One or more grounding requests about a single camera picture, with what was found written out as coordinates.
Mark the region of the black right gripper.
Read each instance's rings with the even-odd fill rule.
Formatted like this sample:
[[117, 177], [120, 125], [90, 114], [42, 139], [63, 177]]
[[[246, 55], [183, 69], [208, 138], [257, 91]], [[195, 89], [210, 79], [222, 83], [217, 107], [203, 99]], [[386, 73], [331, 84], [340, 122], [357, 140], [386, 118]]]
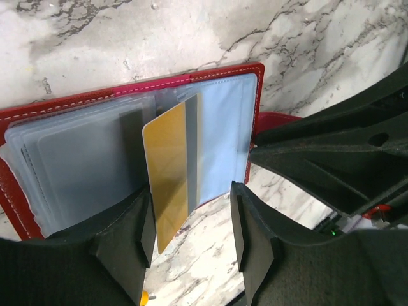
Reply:
[[250, 160], [334, 209], [314, 227], [318, 233], [406, 230], [407, 66], [343, 102], [261, 132]]

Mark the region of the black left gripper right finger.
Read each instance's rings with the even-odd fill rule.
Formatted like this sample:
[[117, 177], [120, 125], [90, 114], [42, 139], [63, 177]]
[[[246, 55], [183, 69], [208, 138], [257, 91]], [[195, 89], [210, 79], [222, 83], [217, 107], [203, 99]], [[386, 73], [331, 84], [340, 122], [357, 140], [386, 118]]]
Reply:
[[407, 231], [328, 236], [233, 182], [231, 217], [249, 305], [406, 305]]

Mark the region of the red card holder wallet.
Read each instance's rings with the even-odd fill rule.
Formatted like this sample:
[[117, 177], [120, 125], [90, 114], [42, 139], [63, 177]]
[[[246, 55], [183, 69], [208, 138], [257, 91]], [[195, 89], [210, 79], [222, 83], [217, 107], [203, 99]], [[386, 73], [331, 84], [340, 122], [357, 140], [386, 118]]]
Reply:
[[122, 201], [147, 181], [143, 128], [201, 96], [198, 205], [249, 179], [259, 132], [293, 122], [259, 109], [260, 63], [107, 87], [1, 111], [1, 206], [22, 240], [45, 238]]

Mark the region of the gold credit card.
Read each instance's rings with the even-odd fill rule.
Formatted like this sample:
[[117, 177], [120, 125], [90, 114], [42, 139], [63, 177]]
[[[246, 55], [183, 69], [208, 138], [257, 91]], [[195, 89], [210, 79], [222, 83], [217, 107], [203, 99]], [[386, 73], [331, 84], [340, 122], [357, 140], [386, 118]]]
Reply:
[[193, 94], [142, 130], [160, 254], [199, 202], [201, 104]]

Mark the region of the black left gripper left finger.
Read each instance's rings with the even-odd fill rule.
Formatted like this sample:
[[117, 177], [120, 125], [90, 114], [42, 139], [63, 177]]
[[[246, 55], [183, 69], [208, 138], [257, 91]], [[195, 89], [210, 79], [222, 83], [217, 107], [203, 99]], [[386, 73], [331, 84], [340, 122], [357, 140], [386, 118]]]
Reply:
[[144, 187], [44, 240], [1, 240], [2, 305], [139, 305], [156, 231]]

